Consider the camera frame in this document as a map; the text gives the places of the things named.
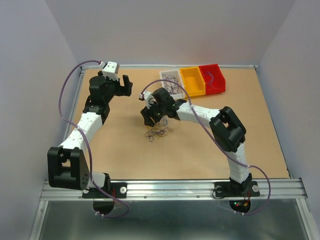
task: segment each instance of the screw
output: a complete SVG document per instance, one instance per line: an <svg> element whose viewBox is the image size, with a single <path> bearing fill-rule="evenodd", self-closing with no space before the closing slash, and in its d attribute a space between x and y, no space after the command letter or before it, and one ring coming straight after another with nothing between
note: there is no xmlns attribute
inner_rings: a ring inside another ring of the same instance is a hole
<svg viewBox="0 0 320 240"><path fill-rule="evenodd" d="M259 187L258 187L257 185L253 185L253 186L252 186L252 190L253 190L255 193L257 193L257 192L259 192Z"/></svg>
<svg viewBox="0 0 320 240"><path fill-rule="evenodd" d="M120 187L120 193L125 194L127 192L127 188L125 186Z"/></svg>

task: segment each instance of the table top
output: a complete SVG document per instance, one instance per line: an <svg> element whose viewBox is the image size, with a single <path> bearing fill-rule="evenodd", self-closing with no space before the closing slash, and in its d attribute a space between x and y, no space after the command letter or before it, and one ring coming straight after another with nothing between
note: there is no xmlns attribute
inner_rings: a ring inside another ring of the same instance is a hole
<svg viewBox="0 0 320 240"><path fill-rule="evenodd" d="M150 127L140 114L145 102L139 93L151 81L159 79L165 69L120 69L133 82L132 95L115 96L110 113L96 132L90 147L93 170L109 173L113 180L228 179L226 157L215 146L199 124L168 119L173 129L166 136L145 137ZM97 69L87 69L78 96L74 122L80 120L89 93L89 80ZM287 166L278 142L256 71L252 68L222 68L226 92L193 97L192 103L205 108L231 107L245 126L245 155L249 165L262 168L269 178L288 178ZM152 92L161 87L155 83ZM85 153L89 164L88 153ZM264 176L252 169L253 178Z"/></svg>

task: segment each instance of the wall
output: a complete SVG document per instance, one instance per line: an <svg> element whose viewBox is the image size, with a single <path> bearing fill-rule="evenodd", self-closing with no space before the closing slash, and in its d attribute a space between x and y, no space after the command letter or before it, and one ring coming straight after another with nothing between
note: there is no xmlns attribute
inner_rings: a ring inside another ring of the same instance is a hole
<svg viewBox="0 0 320 240"><path fill-rule="evenodd" d="M47 151L65 128L58 97L76 60L44 0L1 1L0 33L0 239L25 240L47 175Z"/></svg>
<svg viewBox="0 0 320 240"><path fill-rule="evenodd" d="M46 0L78 61L258 64L294 0Z"/></svg>
<svg viewBox="0 0 320 240"><path fill-rule="evenodd" d="M258 67L275 129L320 229L320 1L297 0Z"/></svg>

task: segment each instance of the yellow box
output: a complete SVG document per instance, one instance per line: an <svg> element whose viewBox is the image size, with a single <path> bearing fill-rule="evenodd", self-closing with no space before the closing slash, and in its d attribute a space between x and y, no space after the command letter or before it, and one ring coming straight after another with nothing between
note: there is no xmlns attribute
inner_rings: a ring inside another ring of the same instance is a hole
<svg viewBox="0 0 320 240"><path fill-rule="evenodd" d="M180 74L190 97L206 95L206 83L198 66L180 68Z"/></svg>

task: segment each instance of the red box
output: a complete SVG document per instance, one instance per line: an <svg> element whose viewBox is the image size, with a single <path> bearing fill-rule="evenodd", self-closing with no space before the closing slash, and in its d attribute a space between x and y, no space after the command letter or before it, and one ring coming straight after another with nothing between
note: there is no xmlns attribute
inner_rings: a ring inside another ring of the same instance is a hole
<svg viewBox="0 0 320 240"><path fill-rule="evenodd" d="M220 94L226 91L226 80L218 64L199 66L205 82L205 95Z"/></svg>

